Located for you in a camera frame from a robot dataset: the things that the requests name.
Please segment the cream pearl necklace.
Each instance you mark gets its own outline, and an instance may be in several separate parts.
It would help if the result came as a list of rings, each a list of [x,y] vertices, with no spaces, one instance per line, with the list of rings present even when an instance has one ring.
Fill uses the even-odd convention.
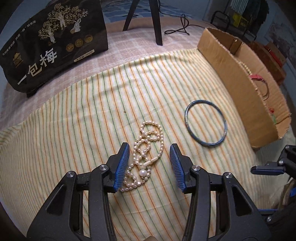
[[[152,120],[143,121],[139,127],[140,135],[132,148],[132,162],[128,164],[120,192],[128,192],[145,184],[151,177],[152,165],[164,152],[164,133],[161,125]],[[152,144],[159,143],[155,157],[149,157]]]

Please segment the red strap wristwatch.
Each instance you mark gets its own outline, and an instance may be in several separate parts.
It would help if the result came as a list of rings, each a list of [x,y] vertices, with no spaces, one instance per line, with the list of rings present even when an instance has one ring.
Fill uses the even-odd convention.
[[[259,74],[251,74],[249,75],[249,78],[256,85],[257,90],[260,92],[262,96],[262,100],[267,100],[269,98],[269,87],[267,81],[264,80],[264,78]]]

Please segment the dark blue bangle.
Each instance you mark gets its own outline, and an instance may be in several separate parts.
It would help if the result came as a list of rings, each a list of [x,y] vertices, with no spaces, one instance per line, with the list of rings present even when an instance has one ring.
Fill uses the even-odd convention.
[[[216,124],[209,120],[209,117],[207,116],[209,111],[205,109],[205,105],[219,116],[218,121],[222,121],[223,133],[215,142],[209,142],[212,137],[218,138],[218,136],[210,133],[212,128],[216,127]],[[219,147],[226,139],[228,132],[226,118],[220,108],[213,102],[203,99],[191,101],[185,109],[184,122],[190,137],[203,147],[209,149]]]

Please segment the yellow striped bed sheet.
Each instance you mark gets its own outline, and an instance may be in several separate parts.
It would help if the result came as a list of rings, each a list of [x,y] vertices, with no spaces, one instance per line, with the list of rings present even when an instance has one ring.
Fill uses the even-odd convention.
[[[214,149],[195,142],[185,127],[185,109],[196,99],[215,103],[226,117],[226,139]],[[109,196],[119,240],[182,238],[190,196],[177,187],[169,160],[172,143],[209,172],[232,172],[258,207],[272,207],[278,200],[280,188],[273,178],[249,171],[259,159],[218,75],[198,50],[181,50],[85,78],[1,131],[1,201],[17,228],[26,234],[66,172],[91,171],[122,142],[133,145],[144,121],[162,127],[164,143],[152,143],[148,155],[161,158],[144,185]]]

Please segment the brown cardboard box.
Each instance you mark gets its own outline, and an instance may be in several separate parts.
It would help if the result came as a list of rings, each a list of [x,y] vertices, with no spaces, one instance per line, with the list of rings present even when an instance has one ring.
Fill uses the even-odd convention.
[[[253,50],[233,35],[205,28],[198,50],[219,75],[247,132],[250,144],[261,148],[285,136],[291,113],[280,87]],[[262,100],[249,78],[259,74],[267,81],[269,98]]]

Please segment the orange cloth covered box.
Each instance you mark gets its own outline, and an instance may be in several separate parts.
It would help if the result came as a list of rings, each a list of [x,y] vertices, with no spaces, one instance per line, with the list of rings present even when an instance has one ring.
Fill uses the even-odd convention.
[[[266,66],[267,70],[271,73],[276,83],[280,86],[283,84],[286,78],[286,72],[284,71],[283,63],[276,54],[267,46],[262,45],[259,42],[252,41],[248,46],[256,53],[259,59]]]

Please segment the pink checkered blanket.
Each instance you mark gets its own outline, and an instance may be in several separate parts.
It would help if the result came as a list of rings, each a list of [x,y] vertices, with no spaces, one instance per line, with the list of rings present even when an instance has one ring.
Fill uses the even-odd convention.
[[[15,91],[1,74],[1,129],[17,125],[44,102],[70,85],[109,68],[146,56],[179,49],[192,49],[211,24],[190,20],[187,33],[163,35],[163,45],[156,44],[153,28],[136,27],[122,31],[124,22],[107,24],[108,50],[89,57],[43,85],[35,95],[28,98]]]

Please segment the black gift bag gold print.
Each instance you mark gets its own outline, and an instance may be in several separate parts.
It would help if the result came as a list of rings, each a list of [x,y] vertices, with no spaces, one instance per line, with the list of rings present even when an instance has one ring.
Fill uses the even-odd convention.
[[[99,1],[56,1],[27,20],[1,49],[1,67],[16,91],[33,94],[47,81],[108,50]]]

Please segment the yellow black box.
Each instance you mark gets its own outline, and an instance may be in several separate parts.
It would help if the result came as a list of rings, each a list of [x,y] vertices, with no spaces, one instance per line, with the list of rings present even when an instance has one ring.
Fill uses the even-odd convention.
[[[237,28],[246,28],[248,26],[248,20],[243,18],[240,14],[234,13],[233,16],[233,25]]]

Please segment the black clothes rack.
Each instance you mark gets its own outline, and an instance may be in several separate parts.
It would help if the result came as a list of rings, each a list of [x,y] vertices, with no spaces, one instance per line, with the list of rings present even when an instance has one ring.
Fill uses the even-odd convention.
[[[257,39],[269,14],[267,1],[227,1],[212,13],[210,24],[247,42]]]

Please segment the black tripod stand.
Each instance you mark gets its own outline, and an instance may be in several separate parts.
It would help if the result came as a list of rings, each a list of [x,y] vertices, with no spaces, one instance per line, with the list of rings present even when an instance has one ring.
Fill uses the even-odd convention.
[[[145,18],[136,18],[133,19],[133,15],[135,10],[137,9],[139,1],[133,0],[130,6],[128,15],[125,20],[125,24],[123,26],[123,31],[127,31],[130,24],[132,24],[131,29],[136,27],[140,28],[153,28],[154,35],[156,39],[156,44],[159,46],[163,45],[163,38],[162,38],[162,28],[161,28],[161,20],[159,16],[159,3],[157,0],[149,0],[149,7],[151,11],[150,17]]]

